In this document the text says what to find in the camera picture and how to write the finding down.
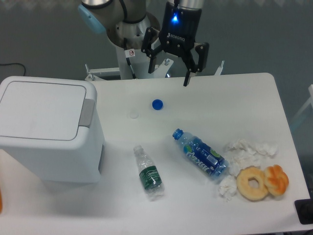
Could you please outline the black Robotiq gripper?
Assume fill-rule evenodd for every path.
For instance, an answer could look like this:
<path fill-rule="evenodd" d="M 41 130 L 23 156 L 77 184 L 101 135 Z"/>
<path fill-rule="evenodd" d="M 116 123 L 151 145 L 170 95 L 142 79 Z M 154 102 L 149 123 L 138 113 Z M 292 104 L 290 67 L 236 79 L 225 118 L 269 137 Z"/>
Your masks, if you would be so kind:
<path fill-rule="evenodd" d="M 202 1 L 168 1 L 165 6 L 161 31 L 148 27 L 142 41 L 141 52 L 150 59 L 148 73 L 155 71 L 157 54 L 161 49 L 169 54 L 183 58 L 187 72 L 184 86 L 189 85 L 191 77 L 206 68 L 209 43 L 195 44 L 195 37 L 202 13 Z M 159 39 L 161 46 L 152 49 Z M 198 54 L 195 63 L 192 49 Z"/>

